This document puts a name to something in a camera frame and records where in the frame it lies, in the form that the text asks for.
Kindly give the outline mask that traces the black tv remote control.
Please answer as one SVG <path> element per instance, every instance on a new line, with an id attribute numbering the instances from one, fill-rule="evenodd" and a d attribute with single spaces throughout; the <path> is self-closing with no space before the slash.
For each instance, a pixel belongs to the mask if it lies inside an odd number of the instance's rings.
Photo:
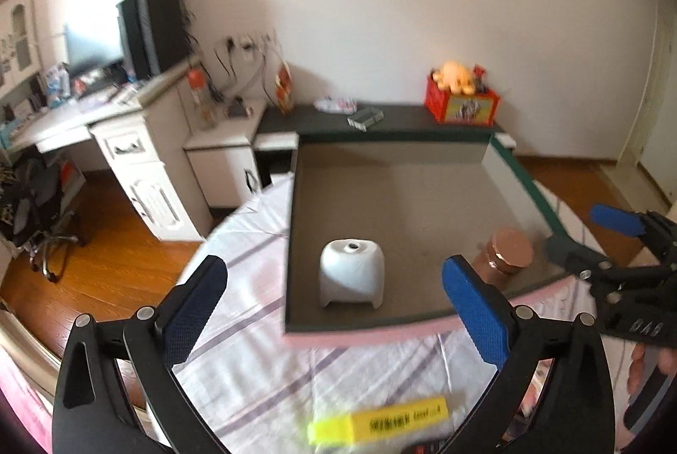
<path id="1" fill-rule="evenodd" d="M 435 438 L 419 441 L 419 443 L 406 446 L 402 454 L 440 454 L 442 453 L 448 438 Z"/>

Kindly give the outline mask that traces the copper lid jar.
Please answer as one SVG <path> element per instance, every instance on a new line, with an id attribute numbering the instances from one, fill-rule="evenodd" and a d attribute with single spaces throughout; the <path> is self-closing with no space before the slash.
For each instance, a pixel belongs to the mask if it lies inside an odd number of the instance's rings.
<path id="1" fill-rule="evenodd" d="M 480 278 L 499 289 L 532 264 L 535 251 L 524 232 L 516 228 L 496 229 L 472 262 Z"/>

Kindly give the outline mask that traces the striped white bed quilt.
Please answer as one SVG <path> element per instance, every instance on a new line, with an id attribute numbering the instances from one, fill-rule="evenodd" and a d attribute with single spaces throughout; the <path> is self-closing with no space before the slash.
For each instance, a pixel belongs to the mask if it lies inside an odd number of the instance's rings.
<path id="1" fill-rule="evenodd" d="M 358 409 L 442 396 L 450 415 L 430 429 L 357 453 L 398 453 L 452 433 L 495 373 L 465 330 L 400 343 L 294 350 L 282 339 L 291 174 L 242 205 L 193 255 L 225 261 L 227 289 L 188 359 L 173 368 L 182 389 L 233 453 L 312 453 L 313 421 Z"/>

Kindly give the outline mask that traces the white plastic dome object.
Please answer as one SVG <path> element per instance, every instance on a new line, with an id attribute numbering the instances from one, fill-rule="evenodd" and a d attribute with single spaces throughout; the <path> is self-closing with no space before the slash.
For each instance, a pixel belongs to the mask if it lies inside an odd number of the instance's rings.
<path id="1" fill-rule="evenodd" d="M 320 305 L 383 303 L 384 254 L 377 242 L 334 240 L 325 245 L 319 260 Z"/>

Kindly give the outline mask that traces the pink and green storage box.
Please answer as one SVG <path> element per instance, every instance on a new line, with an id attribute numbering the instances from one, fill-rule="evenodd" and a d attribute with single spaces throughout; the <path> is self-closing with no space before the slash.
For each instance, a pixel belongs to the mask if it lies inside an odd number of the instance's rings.
<path id="1" fill-rule="evenodd" d="M 524 232 L 535 249 L 532 264 L 503 290 L 513 304 L 568 286 L 543 250 L 564 225 L 498 140 L 303 142 L 290 203 L 283 337 L 297 349 L 328 349 L 456 329 L 440 278 L 444 260 L 474 260 L 504 227 Z M 321 251 L 332 241 L 381 248 L 380 307 L 321 298 Z"/>

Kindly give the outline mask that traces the white low cabinet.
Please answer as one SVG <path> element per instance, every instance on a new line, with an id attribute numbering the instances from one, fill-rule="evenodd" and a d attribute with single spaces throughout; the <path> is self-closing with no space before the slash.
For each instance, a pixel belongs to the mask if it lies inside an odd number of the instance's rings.
<path id="1" fill-rule="evenodd" d="M 194 133 L 184 150 L 211 209 L 236 209 L 288 173 L 272 171 L 273 158 L 292 157 L 298 145 L 294 131 L 264 132 L 273 115 L 263 100 L 245 101 L 248 115 L 226 117 L 209 131 Z"/>

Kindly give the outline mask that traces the red toy crate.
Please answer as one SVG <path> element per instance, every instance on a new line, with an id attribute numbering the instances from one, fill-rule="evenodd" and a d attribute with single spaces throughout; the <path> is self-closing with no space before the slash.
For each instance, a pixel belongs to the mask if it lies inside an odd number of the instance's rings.
<path id="1" fill-rule="evenodd" d="M 452 94 L 427 78 L 424 106 L 438 124 L 490 127 L 495 122 L 500 96 L 492 90 L 479 94 Z"/>

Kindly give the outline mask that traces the office chair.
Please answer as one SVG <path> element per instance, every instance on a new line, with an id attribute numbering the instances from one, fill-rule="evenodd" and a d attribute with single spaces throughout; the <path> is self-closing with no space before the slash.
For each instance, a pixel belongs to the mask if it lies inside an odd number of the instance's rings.
<path id="1" fill-rule="evenodd" d="M 31 270 L 58 282 L 50 271 L 50 254 L 60 244 L 83 245 L 69 232 L 74 210 L 63 210 L 61 166 L 48 163 L 35 148 L 14 163 L 1 164 L 1 238 L 29 256 Z"/>

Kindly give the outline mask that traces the white desk with drawers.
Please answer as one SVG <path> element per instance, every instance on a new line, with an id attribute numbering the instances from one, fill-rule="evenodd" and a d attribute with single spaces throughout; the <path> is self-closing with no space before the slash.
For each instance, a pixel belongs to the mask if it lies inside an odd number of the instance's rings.
<path id="1" fill-rule="evenodd" d="M 36 147 L 49 153 L 95 140 L 118 184 L 150 232 L 163 242 L 198 242 L 212 217 L 184 145 L 193 133 L 188 71 L 197 56 L 150 79 L 124 102 L 86 109 L 64 103 L 3 142 L 5 157 Z"/>

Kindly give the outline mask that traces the dark low shelf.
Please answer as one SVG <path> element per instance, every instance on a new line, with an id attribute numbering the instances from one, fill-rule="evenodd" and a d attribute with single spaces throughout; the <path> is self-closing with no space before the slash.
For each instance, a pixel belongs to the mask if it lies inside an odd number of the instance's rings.
<path id="1" fill-rule="evenodd" d="M 492 138 L 514 150 L 516 141 L 500 126 L 474 126 L 437 123 L 424 106 L 376 105 L 383 118 L 361 132 L 348 123 L 348 117 L 321 113 L 313 106 L 299 106 L 282 116 L 277 109 L 265 111 L 253 138 L 258 151 L 295 150 L 298 142 L 345 142 L 372 140 L 489 142 Z"/>

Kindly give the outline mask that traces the orange octopus plush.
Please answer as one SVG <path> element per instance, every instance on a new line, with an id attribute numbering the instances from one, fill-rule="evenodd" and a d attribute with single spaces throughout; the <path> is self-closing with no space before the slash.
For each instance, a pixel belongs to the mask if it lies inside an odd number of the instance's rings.
<path id="1" fill-rule="evenodd" d="M 456 61 L 446 61 L 440 69 L 432 71 L 432 81 L 441 91 L 448 91 L 451 94 L 475 93 L 472 71 Z"/>

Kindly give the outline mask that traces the orange cap bottle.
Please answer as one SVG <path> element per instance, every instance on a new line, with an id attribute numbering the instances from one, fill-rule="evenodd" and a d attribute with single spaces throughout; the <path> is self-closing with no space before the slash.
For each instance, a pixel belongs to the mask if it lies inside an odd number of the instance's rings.
<path id="1" fill-rule="evenodd" d="M 204 72 L 201 68 L 190 68 L 187 78 L 195 107 L 195 115 L 201 129 L 212 129 L 217 125 L 217 115 Z"/>

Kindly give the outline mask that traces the computer monitor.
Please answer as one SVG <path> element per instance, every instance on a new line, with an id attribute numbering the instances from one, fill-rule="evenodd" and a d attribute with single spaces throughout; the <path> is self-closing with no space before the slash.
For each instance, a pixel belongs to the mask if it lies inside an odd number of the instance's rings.
<path id="1" fill-rule="evenodd" d="M 66 64 L 72 77 L 123 59 L 117 19 L 71 22 L 64 26 Z"/>

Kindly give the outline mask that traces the black computer tower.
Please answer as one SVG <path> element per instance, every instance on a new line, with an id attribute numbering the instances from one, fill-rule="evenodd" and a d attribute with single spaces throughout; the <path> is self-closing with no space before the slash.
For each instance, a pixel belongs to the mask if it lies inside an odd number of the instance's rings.
<path id="1" fill-rule="evenodd" d="M 135 80 L 159 76 L 189 55 L 180 0 L 123 0 L 117 12 L 125 69 Z"/>

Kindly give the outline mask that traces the white glass-door cabinet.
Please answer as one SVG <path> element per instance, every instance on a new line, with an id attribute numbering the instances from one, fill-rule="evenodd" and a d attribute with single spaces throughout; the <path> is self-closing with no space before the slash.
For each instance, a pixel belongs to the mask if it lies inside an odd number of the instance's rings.
<path id="1" fill-rule="evenodd" d="M 1 96 L 41 70 L 33 0 L 1 4 Z"/>

